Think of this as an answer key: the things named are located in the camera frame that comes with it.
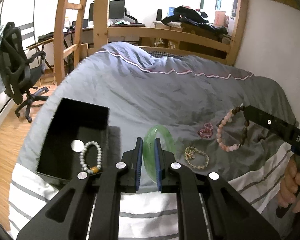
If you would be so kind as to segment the person's right hand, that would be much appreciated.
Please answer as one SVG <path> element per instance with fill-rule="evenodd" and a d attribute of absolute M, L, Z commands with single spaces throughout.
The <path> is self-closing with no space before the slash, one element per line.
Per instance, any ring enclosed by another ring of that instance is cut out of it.
<path fill-rule="evenodd" d="M 292 155 L 285 169 L 284 178 L 280 183 L 277 201 L 280 207 L 288 207 L 296 203 L 293 213 L 300 213 L 300 199 L 296 201 L 296 193 L 300 186 L 300 171 L 298 171 L 295 155 Z"/>

